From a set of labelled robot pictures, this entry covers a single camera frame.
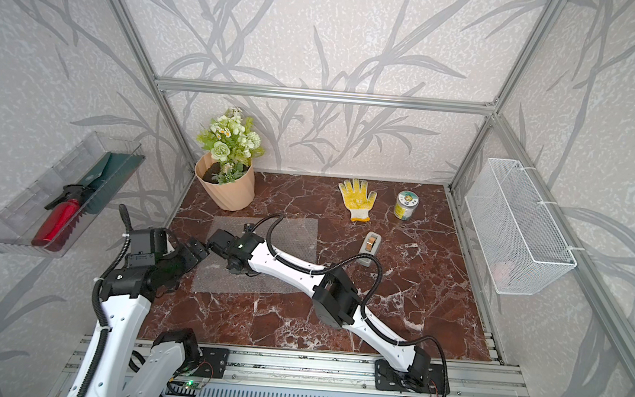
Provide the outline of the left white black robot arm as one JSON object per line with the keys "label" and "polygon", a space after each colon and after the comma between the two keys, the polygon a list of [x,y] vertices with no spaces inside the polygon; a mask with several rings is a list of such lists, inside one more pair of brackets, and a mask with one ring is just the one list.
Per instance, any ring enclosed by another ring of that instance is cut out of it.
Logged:
{"label": "left white black robot arm", "polygon": [[165,227],[135,230],[128,208],[119,211],[125,243],[94,281],[97,324],[66,397],[164,397],[171,378],[203,361],[194,332],[179,329],[161,333],[133,377],[126,375],[136,365],[133,347],[158,290],[172,289],[209,251],[194,238],[170,245]]}

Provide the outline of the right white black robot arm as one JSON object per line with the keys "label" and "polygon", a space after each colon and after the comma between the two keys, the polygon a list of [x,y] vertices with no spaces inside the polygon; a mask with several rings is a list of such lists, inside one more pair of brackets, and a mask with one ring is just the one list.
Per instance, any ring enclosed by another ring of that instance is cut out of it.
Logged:
{"label": "right white black robot arm", "polygon": [[[419,393],[428,388],[436,388],[440,395],[448,393],[448,367],[438,340],[431,335],[405,340],[368,308],[384,275],[381,261],[376,256],[359,253],[327,268],[303,261],[271,243],[275,227],[284,216],[275,214],[268,218],[274,223],[265,237],[255,232],[258,227],[255,224],[245,227],[239,236],[218,229],[208,239],[207,247],[225,259],[228,268],[235,273],[275,277],[309,296],[320,321],[360,337],[380,354],[393,372],[397,386]],[[377,268],[376,280],[364,297],[345,271],[347,264],[363,258]]]}

